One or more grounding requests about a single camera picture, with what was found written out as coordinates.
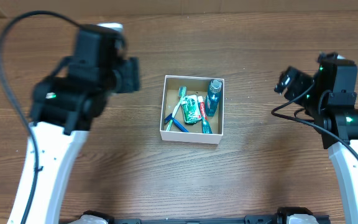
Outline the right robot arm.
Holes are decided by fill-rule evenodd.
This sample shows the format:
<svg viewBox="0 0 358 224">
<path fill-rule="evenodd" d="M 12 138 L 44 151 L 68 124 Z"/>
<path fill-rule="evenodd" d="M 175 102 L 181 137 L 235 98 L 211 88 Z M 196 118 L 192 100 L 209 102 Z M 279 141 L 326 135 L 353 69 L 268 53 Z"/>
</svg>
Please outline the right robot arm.
<svg viewBox="0 0 358 224">
<path fill-rule="evenodd" d="M 358 67 L 336 52 L 319 54 L 317 62 L 319 68 L 313 76 L 295 67 L 280 74 L 274 90 L 288 102 L 271 114 L 310 126 L 321 135 L 339 183 L 345 221 L 358 223 Z M 300 105 L 309 119 L 278 113 L 292 103 Z"/>
</svg>

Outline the red white toothpaste tube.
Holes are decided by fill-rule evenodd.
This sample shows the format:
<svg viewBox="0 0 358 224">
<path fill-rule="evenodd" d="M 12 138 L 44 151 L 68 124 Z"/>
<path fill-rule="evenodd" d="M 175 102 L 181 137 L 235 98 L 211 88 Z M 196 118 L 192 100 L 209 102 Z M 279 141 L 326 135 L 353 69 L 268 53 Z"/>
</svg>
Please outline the red white toothpaste tube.
<svg viewBox="0 0 358 224">
<path fill-rule="evenodd" d="M 207 115 L 205 111 L 205 104 L 202 96 L 197 96 L 198 106 L 201 113 L 201 125 L 203 134 L 212 134 L 211 126 L 207 120 Z"/>
</svg>

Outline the blue disposable razor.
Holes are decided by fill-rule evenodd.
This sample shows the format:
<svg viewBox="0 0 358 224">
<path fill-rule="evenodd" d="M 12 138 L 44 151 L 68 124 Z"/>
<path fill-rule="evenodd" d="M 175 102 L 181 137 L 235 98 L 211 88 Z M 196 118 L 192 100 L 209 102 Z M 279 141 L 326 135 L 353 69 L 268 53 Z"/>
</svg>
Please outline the blue disposable razor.
<svg viewBox="0 0 358 224">
<path fill-rule="evenodd" d="M 188 133 L 188 130 L 175 118 L 172 117 L 172 114 L 169 114 L 165 119 L 164 119 L 164 123 L 167 124 L 170 121 L 173 122 L 173 124 L 181 131 L 184 133 Z"/>
</svg>

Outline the blue mouthwash bottle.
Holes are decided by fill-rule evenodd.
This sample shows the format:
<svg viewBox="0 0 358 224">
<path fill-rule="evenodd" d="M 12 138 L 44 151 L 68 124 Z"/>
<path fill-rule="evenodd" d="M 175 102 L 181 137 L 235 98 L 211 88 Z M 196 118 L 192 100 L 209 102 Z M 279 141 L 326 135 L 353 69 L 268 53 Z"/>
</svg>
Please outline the blue mouthwash bottle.
<svg viewBox="0 0 358 224">
<path fill-rule="evenodd" d="M 205 99 L 205 110 L 207 116 L 214 116 L 221 97 L 223 83 L 221 80 L 211 80 Z"/>
</svg>

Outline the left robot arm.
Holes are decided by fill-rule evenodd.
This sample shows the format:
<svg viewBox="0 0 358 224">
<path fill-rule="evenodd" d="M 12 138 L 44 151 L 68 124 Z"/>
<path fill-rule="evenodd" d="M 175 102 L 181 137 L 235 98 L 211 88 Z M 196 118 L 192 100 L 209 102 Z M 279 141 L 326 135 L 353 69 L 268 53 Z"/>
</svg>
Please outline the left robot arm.
<svg viewBox="0 0 358 224">
<path fill-rule="evenodd" d="M 74 161 L 109 98 L 140 90 L 139 60 L 126 57 L 120 23 L 85 24 L 74 53 L 32 93 L 32 135 L 9 223 L 58 223 Z"/>
</svg>

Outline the green toothbrush with cap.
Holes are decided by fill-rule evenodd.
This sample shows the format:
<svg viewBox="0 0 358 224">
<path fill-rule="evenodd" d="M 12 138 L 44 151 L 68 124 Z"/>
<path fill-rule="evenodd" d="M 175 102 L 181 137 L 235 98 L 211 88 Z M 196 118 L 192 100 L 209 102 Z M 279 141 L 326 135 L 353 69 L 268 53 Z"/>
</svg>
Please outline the green toothbrush with cap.
<svg viewBox="0 0 358 224">
<path fill-rule="evenodd" d="M 166 128 L 167 131 L 171 130 L 172 124 L 173 124 L 173 119 L 175 118 L 175 115 L 178 112 L 178 109 L 181 105 L 182 99 L 184 99 L 186 95 L 186 86 L 180 86 L 179 90 L 178 90 L 178 97 L 180 98 L 177 105 L 174 107 L 173 112 L 172 112 L 172 118 L 171 120 L 168 122 L 168 126 Z"/>
</svg>

